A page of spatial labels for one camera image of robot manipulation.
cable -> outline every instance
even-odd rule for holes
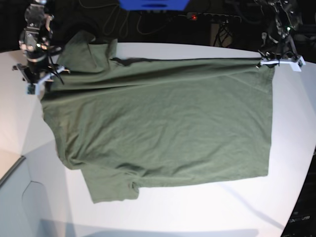
[[[233,3],[233,6],[234,6],[234,9],[235,9],[236,13],[237,13],[246,23],[251,24],[251,25],[259,25],[259,24],[262,23],[262,20],[251,21],[251,20],[247,19],[247,18],[244,16],[244,14],[241,12],[241,10],[239,9],[236,0],[232,0],[232,3]]]
[[[122,9],[120,8],[120,6],[119,6],[118,3],[109,3],[109,4],[105,4],[105,5],[101,5],[101,6],[85,6],[85,5],[82,4],[81,0],[78,0],[78,1],[79,1],[79,4],[80,4],[81,7],[87,8],[87,9],[99,9],[99,8],[105,8],[105,7],[113,6],[113,10],[111,11],[110,16],[108,17],[108,19],[106,20],[106,22],[104,23],[104,25],[103,25],[103,27],[102,27],[102,32],[103,32],[103,34],[104,34],[105,36],[109,36],[110,34],[113,33],[113,31],[114,31],[115,28],[116,28],[119,15],[120,15],[120,13],[121,13],[121,11],[122,11]],[[106,32],[105,29],[106,29],[108,23],[110,22],[112,16],[114,15],[114,13],[115,13],[116,11],[117,11],[118,13],[116,14],[116,17],[115,17],[115,20],[114,20],[114,24],[113,24],[112,28],[111,28],[108,32]],[[127,12],[126,17],[125,17],[125,19],[124,19],[124,21],[123,21],[123,23],[122,23],[122,25],[121,25],[121,27],[120,27],[120,29],[119,29],[119,31],[118,31],[119,36],[120,36],[121,38],[126,38],[127,35],[128,35],[128,25],[127,25],[127,21],[128,21],[128,19],[129,19],[130,12],[129,12],[129,11],[126,11],[126,12]],[[124,27],[126,27],[126,32],[125,32],[125,34],[122,34]]]
[[[58,74],[58,72],[56,70],[56,67],[55,67],[55,65],[53,63],[53,59],[51,58],[49,50],[47,51],[47,54],[48,54],[48,57],[50,59],[51,67],[55,71],[54,75],[56,75],[58,77],[58,79],[60,80],[60,82],[64,85],[65,83],[64,83],[64,81],[62,80],[61,76]]]
[[[58,74],[56,74],[55,72],[52,72],[52,70],[47,70],[47,69],[44,69],[45,72],[48,72],[48,73],[52,73],[54,74],[56,77],[58,77]]]
[[[140,29],[139,29],[139,23],[140,23],[140,20],[142,19],[142,16],[140,16],[139,18],[138,18],[138,22],[137,22],[137,25],[136,25],[136,30],[137,30],[137,32],[138,33],[140,33],[141,35],[151,35],[151,34],[154,34],[154,33],[157,33],[158,31],[160,31],[160,30],[162,30],[163,28],[165,28],[166,26],[167,26],[167,24],[165,24],[165,25],[163,25],[163,26],[161,26],[161,27],[159,27],[158,29],[155,29],[155,30],[153,30],[153,31],[151,31],[151,32],[146,32],[146,33],[144,33],[144,32],[141,32],[140,31]]]
[[[228,36],[231,36],[231,37],[232,37],[230,31],[227,30],[226,27],[227,27],[227,24],[220,24],[220,27],[218,28],[218,32],[217,32],[217,34],[216,34],[216,37],[215,37],[213,46],[215,46],[216,43],[218,43],[220,47],[224,47],[224,46],[223,46],[223,43],[225,42],[225,40],[227,39],[227,37],[228,37]]]
[[[284,53],[281,55],[281,57],[280,57],[280,58],[283,58],[283,57],[284,57],[284,55],[286,55],[286,54],[288,54],[288,53],[291,53],[291,54],[292,54],[292,56],[295,56],[295,54],[293,53],[293,51],[289,50],[289,51],[284,52]]]

power strip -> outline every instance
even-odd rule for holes
[[[212,14],[212,13],[198,13],[188,12],[187,19],[191,21],[198,21],[200,18],[207,20],[210,23],[241,23],[240,16],[225,15],[225,14]]]

dark background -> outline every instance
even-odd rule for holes
[[[24,12],[30,0],[0,0],[0,52],[16,50],[25,26]],[[214,35],[209,19],[202,16],[196,21],[184,16],[187,12],[208,12],[237,15],[229,0],[191,0],[184,12],[147,13],[129,12],[116,7],[118,0],[56,0],[53,10],[54,44],[65,44],[77,31],[86,30],[97,38],[118,38],[120,42],[165,42],[213,45]],[[304,24],[315,24],[316,6],[310,0],[299,0]],[[243,0],[241,9],[250,19],[262,17],[260,7],[253,0]],[[153,34],[141,34],[156,31]],[[233,35],[231,48],[257,51],[262,44],[261,33],[266,25],[247,23],[229,24]],[[315,43],[297,42],[300,54],[307,61],[316,62]]]

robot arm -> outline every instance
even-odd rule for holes
[[[262,65],[289,64],[292,70],[300,72],[305,60],[298,55],[292,33],[302,25],[302,18],[296,0],[255,0],[271,10],[267,32],[262,33],[263,44],[259,50]]]
[[[14,70],[21,71],[24,80],[28,83],[28,94],[39,95],[40,87],[46,82],[52,82],[51,77],[58,77],[61,82],[60,73],[69,70],[63,66],[55,65],[51,57],[61,53],[62,48],[51,46],[50,40],[53,31],[51,21],[54,19],[49,12],[50,0],[34,0],[25,12],[27,26],[21,34],[19,45],[27,58],[27,66],[18,64]],[[126,10],[139,10],[131,8],[133,0],[120,0],[122,7]],[[181,0],[185,7],[187,0]],[[290,64],[294,71],[301,71],[305,61],[297,54],[291,33],[302,24],[296,0],[255,0],[260,6],[270,10],[267,20],[270,23],[266,32],[262,33],[263,44],[259,52],[262,60],[257,67],[268,65],[269,67],[279,64]],[[155,5],[156,10],[165,10],[165,4]]]
[[[27,94],[39,95],[41,85],[50,82],[52,76],[57,76],[66,71],[65,67],[55,65],[52,56],[62,52],[61,47],[51,46],[53,15],[49,14],[46,0],[35,0],[26,9],[25,20],[27,26],[21,33],[19,40],[20,49],[27,58],[27,66],[18,64],[13,70],[19,70],[24,80],[28,83]]]

white bracket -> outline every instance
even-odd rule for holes
[[[280,59],[280,60],[268,60],[263,58],[260,62],[261,65],[272,65],[272,64],[289,64],[293,71],[301,72],[302,66],[306,65],[306,62],[302,56],[299,56],[296,61],[292,59]]]
[[[65,69],[64,66],[58,66],[56,68],[56,72],[59,74]],[[43,85],[46,81],[48,81],[51,77],[55,76],[54,73],[47,73],[44,77],[42,77],[36,84],[35,84],[35,95],[40,95],[41,85]]]

